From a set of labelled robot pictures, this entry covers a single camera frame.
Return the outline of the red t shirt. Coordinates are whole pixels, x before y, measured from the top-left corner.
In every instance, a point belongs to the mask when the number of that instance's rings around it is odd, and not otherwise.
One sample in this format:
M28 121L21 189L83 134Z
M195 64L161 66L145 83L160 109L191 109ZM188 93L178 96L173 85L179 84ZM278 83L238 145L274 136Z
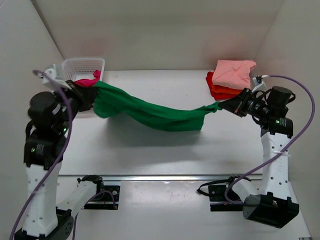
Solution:
M225 100L240 94L243 89L251 88L250 72L216 73L209 71L205 78L211 96L216 100Z

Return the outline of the green t shirt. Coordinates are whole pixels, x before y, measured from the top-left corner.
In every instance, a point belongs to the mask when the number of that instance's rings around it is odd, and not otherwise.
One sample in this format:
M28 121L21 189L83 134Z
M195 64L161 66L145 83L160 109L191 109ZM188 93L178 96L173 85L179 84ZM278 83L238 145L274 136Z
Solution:
M103 119L125 114L155 130L165 132L200 131L205 116L222 110L218 102L192 110L169 108L134 97L120 88L99 81L93 111Z

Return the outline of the orange t shirt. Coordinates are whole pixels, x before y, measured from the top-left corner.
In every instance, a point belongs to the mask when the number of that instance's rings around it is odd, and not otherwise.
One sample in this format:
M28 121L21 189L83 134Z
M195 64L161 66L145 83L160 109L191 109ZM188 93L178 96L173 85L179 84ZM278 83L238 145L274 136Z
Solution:
M242 89L233 89L221 85L211 84L211 91L216 94L232 94L238 95L242 92Z

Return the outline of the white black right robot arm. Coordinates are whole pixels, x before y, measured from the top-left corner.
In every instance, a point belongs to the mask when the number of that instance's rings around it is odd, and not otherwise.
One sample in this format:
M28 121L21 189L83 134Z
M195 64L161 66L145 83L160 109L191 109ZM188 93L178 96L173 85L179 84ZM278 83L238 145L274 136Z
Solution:
M237 96L219 103L219 107L239 117L250 115L260 126L263 149L262 180L255 188L245 176L235 177L224 187L229 200L240 199L246 220L283 228L299 214L288 187L287 145L293 137L293 121L286 117L287 104L295 94L284 87L252 92L245 88Z

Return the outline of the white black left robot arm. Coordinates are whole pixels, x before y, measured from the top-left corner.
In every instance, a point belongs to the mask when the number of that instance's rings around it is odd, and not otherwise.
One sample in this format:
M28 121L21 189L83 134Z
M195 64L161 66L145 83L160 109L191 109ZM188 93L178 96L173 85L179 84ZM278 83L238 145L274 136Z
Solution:
M31 98L23 157L28 199L14 223L11 240L66 240L79 211L91 198L104 195L101 178L85 176L66 200L56 203L58 177L72 122L78 112L93 107L97 93L96 87L81 87L68 80L64 89L43 91Z

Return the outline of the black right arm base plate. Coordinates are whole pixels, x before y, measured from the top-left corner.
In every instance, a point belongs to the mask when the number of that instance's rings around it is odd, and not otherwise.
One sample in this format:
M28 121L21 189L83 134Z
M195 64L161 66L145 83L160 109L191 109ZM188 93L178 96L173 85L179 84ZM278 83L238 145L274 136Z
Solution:
M225 191L228 185L234 182L238 177L239 175L232 175L227 179L218 179L204 183L200 185L196 192L199 195L209 197L211 212L242 212L244 208L243 203L229 203L225 198ZM204 187L208 187L208 192L202 190ZM240 197L232 189L227 193L227 196L232 201L241 202ZM260 205L261 196L250 195L245 201L247 202L244 204L245 207L257 207Z

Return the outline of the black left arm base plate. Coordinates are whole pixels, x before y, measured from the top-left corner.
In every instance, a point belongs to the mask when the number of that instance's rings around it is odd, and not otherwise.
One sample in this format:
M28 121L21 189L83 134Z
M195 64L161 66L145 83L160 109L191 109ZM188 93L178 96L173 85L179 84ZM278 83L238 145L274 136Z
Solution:
M104 181L98 196L88 202L84 210L118 210L121 183L119 181Z

